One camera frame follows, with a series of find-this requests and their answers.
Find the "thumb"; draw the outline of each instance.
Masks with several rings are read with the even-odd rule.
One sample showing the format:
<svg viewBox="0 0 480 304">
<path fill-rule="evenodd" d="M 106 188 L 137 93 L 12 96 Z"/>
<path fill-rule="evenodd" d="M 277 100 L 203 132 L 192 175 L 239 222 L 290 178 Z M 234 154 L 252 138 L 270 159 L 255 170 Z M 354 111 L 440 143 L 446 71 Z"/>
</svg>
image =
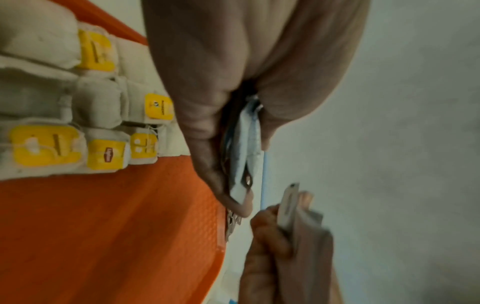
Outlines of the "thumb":
<svg viewBox="0 0 480 304">
<path fill-rule="evenodd" d="M 262 108 L 258 115 L 261 130 L 261 149 L 266 151 L 270 147 L 270 140 L 277 129 L 284 124 L 289 123 L 290 119 L 277 118 L 272 115 L 265 107 Z"/>
</svg>

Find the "logo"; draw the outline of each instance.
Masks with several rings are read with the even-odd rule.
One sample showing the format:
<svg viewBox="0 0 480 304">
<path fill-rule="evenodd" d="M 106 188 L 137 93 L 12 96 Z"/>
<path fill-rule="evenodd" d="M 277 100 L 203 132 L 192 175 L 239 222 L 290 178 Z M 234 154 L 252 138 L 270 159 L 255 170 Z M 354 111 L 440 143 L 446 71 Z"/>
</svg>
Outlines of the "logo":
<svg viewBox="0 0 480 304">
<path fill-rule="evenodd" d="M 114 150 L 112 148 L 106 148 L 105 153 L 103 154 L 103 159 L 105 163 L 111 163 L 114 157 Z"/>
</svg>

